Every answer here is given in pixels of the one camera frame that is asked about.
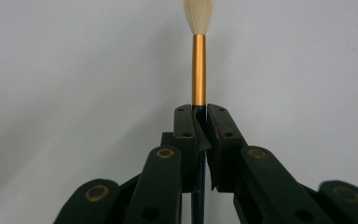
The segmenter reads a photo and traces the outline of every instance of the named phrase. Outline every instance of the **brush bristles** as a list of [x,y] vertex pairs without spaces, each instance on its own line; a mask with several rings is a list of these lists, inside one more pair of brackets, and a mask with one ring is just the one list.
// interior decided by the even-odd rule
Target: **brush bristles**
[[185,11],[193,35],[205,35],[211,20],[212,0],[185,0]]

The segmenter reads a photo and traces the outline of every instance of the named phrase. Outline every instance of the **paintbrush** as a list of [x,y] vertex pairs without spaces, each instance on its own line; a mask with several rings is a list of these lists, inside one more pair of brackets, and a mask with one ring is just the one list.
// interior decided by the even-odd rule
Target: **paintbrush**
[[[185,12],[193,33],[192,110],[201,128],[206,124],[206,32],[213,9],[212,0],[185,0]],[[205,152],[199,158],[199,188],[191,195],[192,223],[203,223],[205,195]]]

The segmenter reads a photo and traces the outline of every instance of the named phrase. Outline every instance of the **screw hole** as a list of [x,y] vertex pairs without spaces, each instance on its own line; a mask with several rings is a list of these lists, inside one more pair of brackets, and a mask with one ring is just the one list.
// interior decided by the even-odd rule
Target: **screw hole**
[[155,207],[147,207],[142,213],[142,217],[146,221],[154,221],[158,218],[158,216],[159,212],[158,209]]
[[305,209],[298,209],[295,211],[295,215],[298,219],[305,222],[313,222],[315,219],[311,212]]

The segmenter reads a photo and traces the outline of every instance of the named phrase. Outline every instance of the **white background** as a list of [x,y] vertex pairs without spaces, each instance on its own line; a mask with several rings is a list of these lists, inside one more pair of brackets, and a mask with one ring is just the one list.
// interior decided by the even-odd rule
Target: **white background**
[[[181,0],[0,0],[0,224],[140,173],[190,103],[191,48]],[[248,144],[312,189],[358,186],[358,1],[215,0],[207,58],[207,100]],[[230,194],[205,213],[239,223]]]

